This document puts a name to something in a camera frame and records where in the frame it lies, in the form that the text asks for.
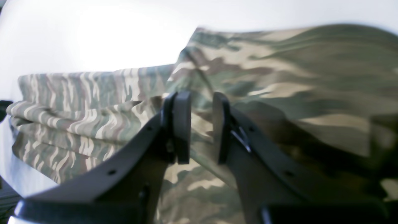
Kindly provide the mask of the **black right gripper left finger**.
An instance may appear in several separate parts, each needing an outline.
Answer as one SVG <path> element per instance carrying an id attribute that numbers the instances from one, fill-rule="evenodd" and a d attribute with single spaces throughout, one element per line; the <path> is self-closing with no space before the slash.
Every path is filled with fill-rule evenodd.
<path id="1" fill-rule="evenodd" d="M 152 224 L 166 169 L 189 163 L 190 133 L 191 94 L 172 93 L 114 156 L 20 200 L 14 218 L 34 224 Z"/>

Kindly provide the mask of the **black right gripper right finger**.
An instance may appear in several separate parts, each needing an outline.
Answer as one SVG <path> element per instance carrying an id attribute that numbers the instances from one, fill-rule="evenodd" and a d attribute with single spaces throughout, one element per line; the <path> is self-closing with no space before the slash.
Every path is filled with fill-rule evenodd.
<path id="1" fill-rule="evenodd" d="M 357 194 L 284 154 L 228 98 L 213 95 L 219 163 L 235 177 L 247 224 L 388 224 L 385 203 Z"/>

